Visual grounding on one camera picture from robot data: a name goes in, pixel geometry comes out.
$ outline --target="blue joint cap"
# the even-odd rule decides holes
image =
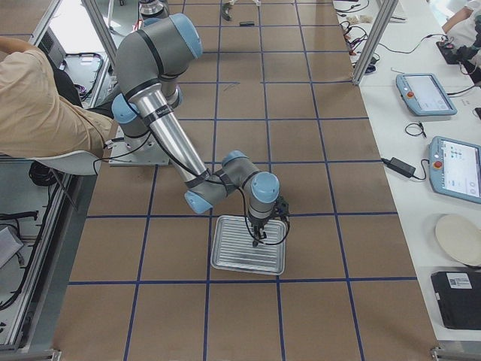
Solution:
[[[254,176],[250,189],[256,199],[262,203],[272,203],[279,196],[279,180],[267,171],[262,171]]]
[[[131,107],[138,111],[137,107],[133,104],[130,104]],[[131,108],[127,105],[126,100],[123,98],[122,94],[119,94],[115,97],[112,102],[112,113],[113,117],[119,124],[127,124],[133,121],[137,114],[132,111]]]
[[[178,13],[170,16],[180,36],[186,42],[192,55],[197,59],[202,55],[202,42],[195,30],[194,24],[184,14]]]
[[[248,156],[246,156],[244,153],[242,153],[240,150],[233,150],[230,152],[225,158],[222,160],[222,167],[229,163],[231,160],[236,159],[236,158],[247,158],[249,159]]]
[[[212,208],[212,204],[200,197],[199,194],[188,190],[184,193],[183,197],[186,199],[187,204],[196,214],[203,214]]]

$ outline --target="metal tray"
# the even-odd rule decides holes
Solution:
[[[270,220],[264,228],[268,243],[276,243],[286,234],[286,225],[280,220]],[[244,217],[220,216],[213,237],[210,264],[229,271],[281,275],[284,272],[286,243],[277,246],[259,244],[247,231]]]

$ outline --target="touchscreen tablet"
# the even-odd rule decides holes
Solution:
[[[429,146],[429,179],[435,192],[481,203],[478,145],[434,137]]]
[[[433,74],[399,74],[396,85],[407,107],[415,115],[457,113],[451,99]]]

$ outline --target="floor tile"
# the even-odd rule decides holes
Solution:
[[[203,284],[140,286],[128,360],[202,359],[204,310]]]
[[[269,167],[267,164],[256,164],[256,167],[260,171],[269,171]],[[244,215],[244,204],[242,202],[241,194],[237,192],[233,192],[228,199],[224,199],[220,203],[214,206],[213,214],[216,216],[221,216],[223,214],[231,214],[236,216]]]
[[[0,34],[32,34],[53,0],[2,0],[2,11],[8,9],[8,16],[2,17]]]
[[[308,81],[306,56],[303,53],[265,53],[265,81]]]
[[[256,81],[219,84],[218,119],[264,119],[264,87]]]
[[[261,24],[266,25],[299,25],[295,5],[272,4],[261,6]]]
[[[321,118],[367,117],[361,91],[350,82],[314,84]]]
[[[352,79],[348,53],[308,53],[310,76],[313,81],[344,81]]]
[[[323,120],[321,129],[329,160],[380,159],[369,120]]]
[[[302,35],[307,51],[345,51],[346,42],[339,25],[336,26],[303,26]]]
[[[281,359],[276,284],[211,284],[209,300],[207,359]]]
[[[134,291],[130,284],[69,286],[52,342],[62,360],[123,359]]]
[[[146,214],[155,167],[102,164],[89,215]]]
[[[194,215],[183,197],[186,191],[186,185],[172,165],[159,168],[151,214]]]
[[[269,120],[273,162],[324,160],[317,120]]]
[[[213,120],[180,120],[179,124],[202,161],[212,161]]]
[[[396,212],[380,162],[331,163],[329,171],[338,212]]]
[[[324,164],[276,164],[280,194],[292,214],[332,212],[331,194]]]
[[[264,121],[218,121],[216,130],[216,161],[233,150],[240,150],[252,162],[268,161],[267,125]]]
[[[332,216],[291,217],[282,279],[345,278]]]
[[[262,81],[261,54],[221,53],[219,80],[233,82],[252,81],[260,83]]]
[[[179,76],[179,81],[217,81],[217,54],[202,54],[192,61],[189,69]]]
[[[220,29],[220,51],[261,51],[258,27],[222,27]]]
[[[252,1],[236,2],[228,13],[232,19],[228,21],[222,18],[222,26],[238,26],[242,21],[253,21],[256,26],[259,24],[259,12]]]
[[[342,216],[339,223],[351,278],[416,276],[398,215]]]
[[[346,283],[281,284],[289,360],[360,361]]]
[[[70,281],[135,281],[145,219],[90,219],[83,227]]]
[[[218,26],[220,24],[219,5],[186,4],[183,13],[194,26]]]
[[[301,30],[297,26],[262,27],[264,51],[303,51]]]
[[[179,119],[213,119],[216,84],[181,84],[183,102],[175,108]]]
[[[196,28],[198,36],[202,41],[202,50],[206,52],[217,52],[219,51],[219,28],[212,27],[207,28],[199,26]]]
[[[268,116],[271,119],[316,117],[309,84],[266,84]]]
[[[301,25],[339,25],[332,4],[298,4]]]
[[[354,282],[351,287],[365,359],[431,358],[437,342],[417,281]]]
[[[205,280],[208,218],[150,219],[142,280]]]
[[[30,35],[3,35],[3,36],[5,36],[6,38],[15,38],[23,41],[29,41],[31,38]],[[6,57],[7,57],[7,54],[0,51],[0,62],[3,62]]]

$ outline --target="black pants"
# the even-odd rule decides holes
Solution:
[[[51,61],[50,61],[50,64],[52,65],[53,79],[55,80],[57,92],[59,92],[61,96],[63,96],[73,105],[82,107],[82,101],[80,100],[77,88],[75,88],[75,85],[72,82],[72,79],[68,76],[68,74],[65,71],[58,69]],[[109,94],[107,97],[105,97],[102,104],[94,108],[90,108],[89,111],[92,111],[97,114],[105,115],[106,117],[113,119],[112,102],[118,94],[120,94],[120,89],[119,89],[119,86],[116,85],[113,88],[112,93]]]

